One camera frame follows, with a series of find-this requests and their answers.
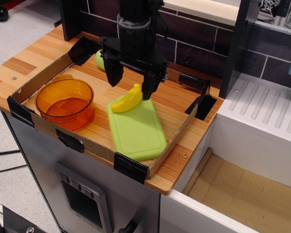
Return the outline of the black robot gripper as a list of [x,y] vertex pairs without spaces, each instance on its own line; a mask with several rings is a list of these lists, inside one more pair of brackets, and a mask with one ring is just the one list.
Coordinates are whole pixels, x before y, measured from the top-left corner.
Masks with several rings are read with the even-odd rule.
[[155,43],[167,38],[169,26],[161,14],[154,14],[142,23],[117,16],[117,24],[118,38],[103,36],[100,39],[108,82],[116,86],[123,78],[123,67],[127,67],[144,75],[143,100],[149,100],[167,76],[169,62],[156,50]]

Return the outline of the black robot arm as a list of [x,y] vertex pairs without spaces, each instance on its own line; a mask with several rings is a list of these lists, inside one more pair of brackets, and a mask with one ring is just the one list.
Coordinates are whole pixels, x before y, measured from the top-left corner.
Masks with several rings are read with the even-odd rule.
[[127,67],[142,74],[143,99],[150,99],[167,78],[169,61],[155,43],[157,21],[164,21],[162,0],[121,0],[117,15],[118,37],[102,37],[102,58],[108,82],[116,86]]

